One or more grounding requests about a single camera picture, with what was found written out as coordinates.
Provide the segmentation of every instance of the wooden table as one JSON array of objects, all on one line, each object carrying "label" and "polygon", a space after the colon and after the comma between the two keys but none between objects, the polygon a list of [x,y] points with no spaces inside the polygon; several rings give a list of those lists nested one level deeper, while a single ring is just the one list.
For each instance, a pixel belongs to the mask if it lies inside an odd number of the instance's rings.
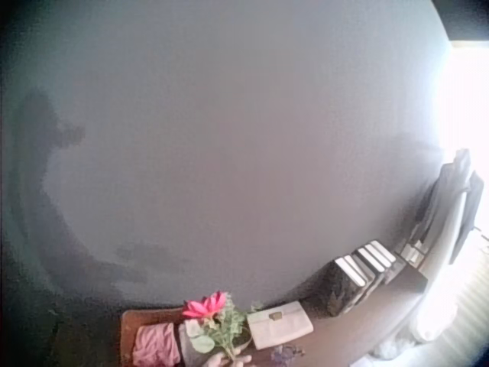
[{"label": "wooden table", "polygon": [[[345,315],[311,319],[314,332],[291,343],[305,350],[293,367],[347,367],[392,335],[416,309],[426,288],[424,278],[407,265],[388,285],[380,286],[362,304]],[[182,322],[181,309],[131,310],[121,322],[121,365],[131,366],[131,351],[138,327],[163,322]],[[257,351],[253,344],[243,354],[251,354],[259,367],[272,366],[272,348]]]}]

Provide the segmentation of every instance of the stack of books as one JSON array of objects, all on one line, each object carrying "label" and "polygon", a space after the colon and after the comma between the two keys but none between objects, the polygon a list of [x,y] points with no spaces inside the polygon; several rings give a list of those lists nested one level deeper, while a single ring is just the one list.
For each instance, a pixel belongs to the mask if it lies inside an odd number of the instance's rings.
[{"label": "stack of books", "polygon": [[380,284],[392,281],[406,262],[371,241],[352,254],[336,258],[322,270],[318,285],[303,300],[318,317],[336,317],[366,300]]}]

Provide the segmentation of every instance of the pink cloth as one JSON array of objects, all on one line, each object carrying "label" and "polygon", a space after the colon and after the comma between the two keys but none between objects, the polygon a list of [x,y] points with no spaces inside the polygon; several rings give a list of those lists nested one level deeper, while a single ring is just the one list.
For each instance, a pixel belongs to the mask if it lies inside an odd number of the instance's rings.
[{"label": "pink cloth", "polygon": [[137,367],[172,367],[180,362],[172,323],[141,326],[132,350]]}]

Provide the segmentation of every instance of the pink flower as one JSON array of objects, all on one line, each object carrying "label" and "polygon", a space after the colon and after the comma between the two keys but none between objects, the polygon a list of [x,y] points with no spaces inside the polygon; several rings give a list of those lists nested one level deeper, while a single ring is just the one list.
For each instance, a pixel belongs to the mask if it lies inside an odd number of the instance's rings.
[{"label": "pink flower", "polygon": [[204,318],[212,317],[215,313],[222,310],[226,302],[226,295],[222,292],[215,292],[210,297],[204,297],[202,302],[189,300],[182,314],[187,317]]}]

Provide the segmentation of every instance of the white clutch bag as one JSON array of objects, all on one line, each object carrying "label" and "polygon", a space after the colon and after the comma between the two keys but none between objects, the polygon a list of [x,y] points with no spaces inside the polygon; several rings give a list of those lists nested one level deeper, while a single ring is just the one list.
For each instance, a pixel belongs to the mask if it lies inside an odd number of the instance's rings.
[{"label": "white clutch bag", "polygon": [[251,336],[258,350],[279,346],[314,330],[299,302],[248,315]]}]

